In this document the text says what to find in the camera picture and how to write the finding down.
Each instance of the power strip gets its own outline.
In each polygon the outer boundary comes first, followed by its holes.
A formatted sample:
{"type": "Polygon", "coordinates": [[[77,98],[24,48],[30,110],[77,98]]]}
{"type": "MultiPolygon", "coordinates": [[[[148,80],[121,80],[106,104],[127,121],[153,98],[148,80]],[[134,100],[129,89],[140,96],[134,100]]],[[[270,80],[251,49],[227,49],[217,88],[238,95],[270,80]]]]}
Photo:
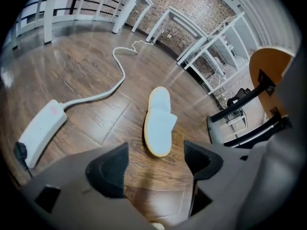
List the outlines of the power strip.
{"type": "Polygon", "coordinates": [[[66,120],[63,105],[56,100],[50,101],[32,119],[18,140],[27,149],[25,162],[29,168],[35,167],[46,145],[66,120]]]}

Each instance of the black bracket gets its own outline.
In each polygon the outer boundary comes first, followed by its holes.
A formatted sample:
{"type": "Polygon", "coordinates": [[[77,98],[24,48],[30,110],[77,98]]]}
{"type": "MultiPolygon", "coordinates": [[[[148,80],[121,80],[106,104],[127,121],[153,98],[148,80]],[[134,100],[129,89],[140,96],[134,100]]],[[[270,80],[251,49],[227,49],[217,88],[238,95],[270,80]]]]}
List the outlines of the black bracket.
{"type": "Polygon", "coordinates": [[[273,107],[273,108],[270,110],[270,113],[272,113],[273,115],[278,114],[278,115],[280,116],[280,113],[278,112],[277,107],[273,107]]]}
{"type": "Polygon", "coordinates": [[[276,85],[261,69],[259,70],[258,82],[261,85],[263,84],[266,86],[265,91],[266,93],[268,93],[269,96],[271,96],[275,92],[276,85]]]}

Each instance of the white slipper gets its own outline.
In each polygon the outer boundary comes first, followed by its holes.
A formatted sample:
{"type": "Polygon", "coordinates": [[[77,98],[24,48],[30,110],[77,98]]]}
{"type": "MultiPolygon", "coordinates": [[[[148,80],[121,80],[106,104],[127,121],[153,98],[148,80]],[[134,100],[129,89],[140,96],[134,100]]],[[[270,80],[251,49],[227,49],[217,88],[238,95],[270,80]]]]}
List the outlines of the white slipper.
{"type": "Polygon", "coordinates": [[[177,117],[170,111],[170,97],[167,89],[155,88],[149,97],[144,137],[149,151],[157,157],[166,156],[172,148],[172,130],[177,117]]]}

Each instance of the white power strip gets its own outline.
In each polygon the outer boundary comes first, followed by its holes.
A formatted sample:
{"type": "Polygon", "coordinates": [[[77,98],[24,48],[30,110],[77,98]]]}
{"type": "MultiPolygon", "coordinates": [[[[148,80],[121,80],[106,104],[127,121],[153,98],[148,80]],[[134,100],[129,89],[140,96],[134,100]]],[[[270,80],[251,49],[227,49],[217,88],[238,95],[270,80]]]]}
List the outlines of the white power strip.
{"type": "Polygon", "coordinates": [[[32,119],[18,140],[27,148],[25,162],[29,168],[35,167],[44,148],[66,120],[63,105],[56,100],[50,101],[32,119]]]}
{"type": "Polygon", "coordinates": [[[136,51],[134,45],[138,42],[149,44],[141,40],[141,41],[136,41],[132,44],[133,49],[125,47],[117,47],[113,50],[112,55],[115,61],[118,63],[118,66],[123,73],[123,77],[112,89],[95,96],[83,99],[77,99],[63,104],[58,103],[56,100],[52,100],[47,105],[45,105],[43,109],[40,110],[39,113],[32,119],[32,121],[30,122],[30,124],[28,125],[28,127],[25,129],[20,139],[18,140],[19,142],[23,143],[27,149],[27,158],[25,162],[29,168],[35,167],[46,145],[50,142],[52,137],[56,134],[56,132],[61,128],[61,126],[67,120],[67,116],[64,112],[67,108],[71,107],[72,105],[106,98],[116,91],[116,89],[124,81],[126,74],[120,61],[115,56],[115,51],[118,49],[124,49],[132,51],[137,54],[138,52],[136,51]]]}

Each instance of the plug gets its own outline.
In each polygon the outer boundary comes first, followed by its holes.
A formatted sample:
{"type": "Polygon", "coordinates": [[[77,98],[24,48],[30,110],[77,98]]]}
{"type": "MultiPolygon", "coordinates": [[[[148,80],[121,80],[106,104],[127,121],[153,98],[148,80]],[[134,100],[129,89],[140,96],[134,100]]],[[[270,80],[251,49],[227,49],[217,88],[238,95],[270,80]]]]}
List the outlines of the plug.
{"type": "Polygon", "coordinates": [[[19,142],[17,141],[15,143],[15,146],[14,146],[14,156],[16,158],[16,160],[22,165],[22,167],[29,173],[29,175],[31,177],[32,174],[29,170],[29,167],[27,166],[25,160],[28,156],[28,151],[27,151],[27,147],[22,143],[22,142],[19,142]]]}

